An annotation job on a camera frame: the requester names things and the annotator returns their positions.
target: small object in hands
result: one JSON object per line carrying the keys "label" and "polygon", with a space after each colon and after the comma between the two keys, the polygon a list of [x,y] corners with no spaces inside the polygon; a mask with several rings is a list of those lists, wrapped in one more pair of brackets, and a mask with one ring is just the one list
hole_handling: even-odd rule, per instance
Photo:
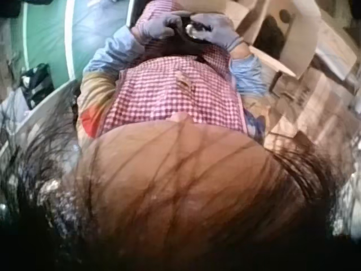
{"label": "small object in hands", "polygon": [[209,27],[204,24],[192,21],[190,17],[182,17],[182,29],[176,28],[178,35],[185,41],[191,41],[200,44],[210,44],[210,42],[201,40],[194,36],[195,32],[211,31]]}

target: light blue shirt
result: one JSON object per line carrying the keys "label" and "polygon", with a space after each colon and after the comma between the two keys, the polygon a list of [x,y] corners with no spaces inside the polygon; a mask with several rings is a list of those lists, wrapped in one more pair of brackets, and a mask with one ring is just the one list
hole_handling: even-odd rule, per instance
{"label": "light blue shirt", "polygon": [[[96,51],[84,72],[104,72],[117,80],[119,71],[129,67],[144,51],[144,46],[135,39],[129,28],[124,26],[106,40],[104,48]],[[231,60],[230,72],[241,95],[263,96],[266,93],[266,85],[261,76],[261,62],[255,55]]]}

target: floor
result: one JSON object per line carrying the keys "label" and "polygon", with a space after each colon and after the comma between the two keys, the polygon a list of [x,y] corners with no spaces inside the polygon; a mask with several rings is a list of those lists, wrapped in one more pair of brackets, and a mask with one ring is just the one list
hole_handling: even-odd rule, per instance
{"label": "floor", "polygon": [[48,63],[55,87],[81,78],[94,52],[126,22],[129,0],[54,0],[48,6],[24,4],[10,20],[11,48],[22,68]]}

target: checkered apron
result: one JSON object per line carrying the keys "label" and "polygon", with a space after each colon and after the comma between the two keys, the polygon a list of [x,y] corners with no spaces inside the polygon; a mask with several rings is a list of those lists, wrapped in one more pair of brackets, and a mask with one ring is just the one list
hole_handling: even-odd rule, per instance
{"label": "checkered apron", "polygon": [[[152,1],[137,24],[178,9],[173,1]],[[160,46],[166,46],[166,41],[153,41],[146,50]],[[202,62],[196,56],[167,56],[143,59],[122,71],[100,134],[125,124],[165,120],[176,112],[187,112],[196,123],[246,133],[243,108],[231,84],[229,59],[226,51],[211,45]]]}

